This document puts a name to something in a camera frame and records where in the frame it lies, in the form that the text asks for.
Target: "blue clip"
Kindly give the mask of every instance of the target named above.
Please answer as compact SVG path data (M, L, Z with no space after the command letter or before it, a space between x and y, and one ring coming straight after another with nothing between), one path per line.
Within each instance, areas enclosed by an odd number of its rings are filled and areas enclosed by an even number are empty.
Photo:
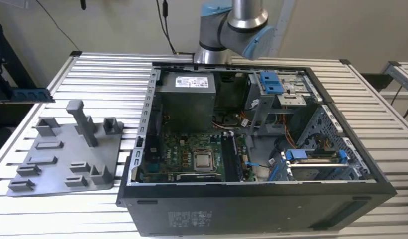
M270 176L269 176L269 180L268 180L269 182L270 182L270 181L273 180L273 178L274 178L277 169L278 169L278 167L276 166L274 169L273 169L273 171L272 171L272 173L270 173Z
M338 156L340 156L340 163L346 163L348 161L348 154L345 153L345 151L342 149L338 150Z
M292 154L290 154L289 150L286 150L286 152L285 152L285 158L286 158L288 161L292 160Z
M308 159L308 154L304 149L289 149L288 151L293 159Z
M264 92L266 94L282 94L284 88L278 82L278 78L274 72L261 71L260 81L264 85Z
M248 165L248 166L260 166L260 164L252 163L252 162L245 162L245 165Z

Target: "cable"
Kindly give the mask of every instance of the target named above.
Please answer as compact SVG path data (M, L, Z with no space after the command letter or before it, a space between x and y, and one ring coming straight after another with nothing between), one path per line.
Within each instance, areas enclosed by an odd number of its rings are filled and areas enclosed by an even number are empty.
M171 42L171 38L169 38L169 36L168 36L168 34L167 34L165 30L164 30L164 26L163 26L161 10L160 10L160 3L159 3L159 0L156 0L156 3L157 3L159 18L160 18L160 25L161 25L163 34L164 34L165 39L167 39L167 41L168 41L168 43L169 43L169 47L171 47L172 53L176 54L176 50L175 50L175 48L173 48L173 45L172 45L172 42Z
M43 6L41 3L39 2L39 0L36 0L36 2L37 2L37 4L40 5L40 7L43 8L45 14L49 16L51 20L53 21L57 30L64 34L64 36L65 36L67 39L71 41L71 43L72 43L72 45L75 46L75 48L77 49L77 51L80 51L77 45L73 43L73 41L71 40L69 36L65 34L65 32L63 31L63 29L60 29L60 27L59 27L59 25L57 25L55 19L52 18L49 12L45 10L44 6Z
M238 127L224 127L224 126L216 124L214 122L212 122L212 124L213 124L216 127L221 128L221 129L237 129L237 128L238 128Z
M398 92L401 91L401 89L402 89L402 86L400 86L398 89L397 89L397 92L396 92L396 95L394 95L394 97L393 97L393 99L392 99L390 105L393 105L393 102L394 102L394 100L396 100L396 97L397 97Z
M290 147L293 149L296 149L297 147L294 146L294 143L293 143L293 140L290 138L289 131L288 131L288 128L286 128L285 114L282 114L282 124L284 124L286 142L289 143Z
M404 118L406 118L406 116L408 116L408 109L406 109L406 112L405 112L405 114L404 114L404 116L402 116L402 117L404 117Z
M245 162L245 165L246 166L257 166L257 167L264 167L264 168L270 168L272 166L264 166L261 164L257 164L257 163L252 163L252 162Z

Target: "black cable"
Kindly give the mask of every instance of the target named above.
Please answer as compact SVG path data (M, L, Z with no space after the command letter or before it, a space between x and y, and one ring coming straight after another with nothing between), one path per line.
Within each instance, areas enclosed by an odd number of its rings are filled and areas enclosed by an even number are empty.
M404 116L402 116L402 117L404 117L404 118L406 118L406 116L408 116L408 109L406 109L406 112L405 112L405 114L404 114Z
M393 99L392 99L390 105L393 105L393 102L394 102L394 100L396 100L396 97L397 97L398 92L401 91L401 89L402 89L402 86L400 86L398 89L397 89L397 92L396 92L396 95L394 95L394 97L393 97Z
M53 21L57 30L64 34L64 36L65 36L67 39L71 41L71 43L72 43L72 45L75 46L75 48L77 49L77 51L80 51L77 45L73 43L73 41L71 40L71 38L68 37L68 35L67 35L65 32L63 31L63 29L60 29L60 27L59 27L59 25L57 25L55 19L52 18L49 12L45 10L44 6L43 6L41 3L39 2L39 0L36 0L36 2L37 2L37 4L40 5L40 7L43 8L45 14L49 16L51 20Z
M175 48L173 48L173 45L172 45L169 36L168 36L168 34L167 34L165 30L164 30L164 26L163 26L161 10L160 10L160 3L159 3L159 0L156 0L156 3L157 3L159 19L160 19L160 25L161 25L163 34L164 34L165 39L167 39L167 41L168 41L168 43L169 43L169 47L171 47L172 53L176 54L176 50L175 50Z

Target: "slotted aluminum surface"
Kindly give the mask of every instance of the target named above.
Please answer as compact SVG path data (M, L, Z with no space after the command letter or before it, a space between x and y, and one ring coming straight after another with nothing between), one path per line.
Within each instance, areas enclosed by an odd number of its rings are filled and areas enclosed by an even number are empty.
M153 61L190 62L189 56L83 53L69 58L49 90L55 104L36 104L0 151L1 238L117 238L139 237L131 215L115 205L120 181L105 191L55 197L8 198L7 185L15 176L36 137L31 128L39 117L73 123L65 112L71 99L84 100L84 111L100 122L117 117L125 124L116 175L120 177L128 150L133 149L144 90ZM408 239L408 123L374 93L353 67L338 60L262 58L233 59L233 64L310 67L342 111L397 196L338 232L262 235L217 235L192 238L401 238Z
M408 90L408 62L389 62L382 72L389 74Z

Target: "black frame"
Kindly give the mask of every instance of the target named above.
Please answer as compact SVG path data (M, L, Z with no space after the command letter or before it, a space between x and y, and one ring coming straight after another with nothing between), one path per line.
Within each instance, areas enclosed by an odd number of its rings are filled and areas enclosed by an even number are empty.
M241 70L304 71L322 97L324 104L337 118L344 129L344 136L349 138L366 163L376 183L127 186L131 162L128 160L117 195L117 206L128 208L143 236L338 230L396 195L393 186L378 169L310 68L161 62L155 62L153 66L156 69L171 71L184 71L185 66L192 66L194 70L198 67L206 70L225 67ZM244 199L250 207L256 208L254 212L249 211L246 205L237 204ZM288 215L296 213L297 208L304 208L302 204L308 205L306 210L309 211L302 211L301 214L289 217ZM309 214L312 207L317 208L318 215ZM188 216L188 212L194 212L194 210L210 210L210 213L214 214L210 226L200 228L169 226L173 222L173 218L172 221L168 219L172 217L171 213L181 212ZM249 226L242 225L241 221L249 218L252 218L248 222Z

